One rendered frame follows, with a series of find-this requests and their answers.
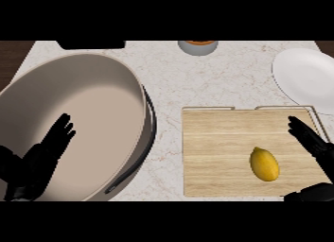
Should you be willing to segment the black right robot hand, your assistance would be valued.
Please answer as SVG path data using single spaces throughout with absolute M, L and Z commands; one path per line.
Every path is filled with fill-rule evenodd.
M 334 201 L 334 144 L 322 140 L 309 126 L 294 116 L 290 116 L 288 119 L 288 133 L 294 136 L 303 148 L 316 159 L 330 183 L 321 182 L 303 188 L 299 192 L 290 193 L 284 197 L 284 200 Z

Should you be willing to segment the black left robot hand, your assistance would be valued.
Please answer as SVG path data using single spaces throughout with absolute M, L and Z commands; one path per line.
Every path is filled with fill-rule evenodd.
M 5 201 L 34 201 L 42 196 L 74 135 L 70 115 L 64 113 L 22 158 L 0 146 L 0 179 L 8 184 Z

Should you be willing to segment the yellow lemon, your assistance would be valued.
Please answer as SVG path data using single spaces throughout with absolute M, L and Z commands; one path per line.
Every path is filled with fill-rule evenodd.
M 253 174 L 263 182 L 272 182 L 278 179 L 280 166 L 271 152 L 256 147 L 250 154 L 250 168 Z

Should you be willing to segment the pale wooden tray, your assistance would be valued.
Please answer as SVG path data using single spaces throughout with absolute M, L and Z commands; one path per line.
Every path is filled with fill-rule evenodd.
M 291 116 L 318 135 L 325 135 L 321 120 L 305 107 L 182 110 L 183 191 L 188 197 L 282 197 L 328 181 L 315 158 L 288 133 Z M 251 171 L 249 158 L 256 147 L 268 150 L 278 161 L 275 181 L 262 181 Z

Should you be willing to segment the white round plate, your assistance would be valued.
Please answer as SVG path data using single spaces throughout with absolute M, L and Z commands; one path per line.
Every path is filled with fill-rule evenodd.
M 275 56 L 271 72 L 293 102 L 334 115 L 334 58 L 321 51 L 291 48 Z

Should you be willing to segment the black appliance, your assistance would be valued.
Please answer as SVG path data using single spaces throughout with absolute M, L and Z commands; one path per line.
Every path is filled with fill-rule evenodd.
M 64 50 L 79 49 L 121 49 L 126 41 L 58 41 Z

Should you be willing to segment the grey cup with orange content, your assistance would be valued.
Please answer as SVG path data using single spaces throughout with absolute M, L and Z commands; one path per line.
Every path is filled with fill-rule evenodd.
M 192 56 L 207 56 L 217 49 L 217 41 L 179 41 L 178 45 L 183 52 Z

